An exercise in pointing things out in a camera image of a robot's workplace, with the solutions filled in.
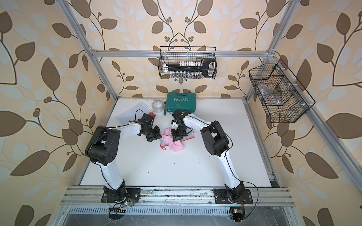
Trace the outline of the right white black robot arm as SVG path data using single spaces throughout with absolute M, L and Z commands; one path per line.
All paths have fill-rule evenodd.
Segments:
M 227 195 L 232 202 L 237 202 L 245 192 L 244 183 L 237 177 L 235 169 L 230 159 L 229 139 L 218 121 L 205 121 L 189 111 L 173 112 L 173 128 L 171 135 L 173 141 L 179 141 L 188 136 L 188 129 L 199 131 L 206 150 L 217 158 L 225 181 Z

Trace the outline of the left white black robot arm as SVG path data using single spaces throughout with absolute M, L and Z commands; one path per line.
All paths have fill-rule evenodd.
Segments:
M 107 189 L 118 191 L 125 186 L 115 162 L 119 142 L 133 135 L 144 135 L 148 142 L 160 139 L 162 137 L 160 129 L 154 126 L 153 122 L 153 116 L 143 114 L 141 118 L 126 125 L 97 127 L 86 147 L 85 155 L 100 168 Z

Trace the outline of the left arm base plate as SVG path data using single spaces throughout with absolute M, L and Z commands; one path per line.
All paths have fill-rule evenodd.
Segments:
M 137 203 L 140 199 L 140 188 L 119 188 L 113 190 L 103 187 L 102 203 Z

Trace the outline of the pink microfiber cloth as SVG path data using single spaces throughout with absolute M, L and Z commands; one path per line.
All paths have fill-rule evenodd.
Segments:
M 161 132 L 161 136 L 162 137 L 160 139 L 160 147 L 163 150 L 166 150 L 166 147 L 169 147 L 172 152 L 178 152 L 184 148 L 180 140 L 173 140 L 171 128 L 168 128 L 165 131 Z

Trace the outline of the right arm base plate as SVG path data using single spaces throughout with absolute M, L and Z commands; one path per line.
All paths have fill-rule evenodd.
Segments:
M 214 197 L 216 204 L 253 204 L 253 197 L 249 189 L 244 189 L 242 192 L 226 188 L 214 189 Z

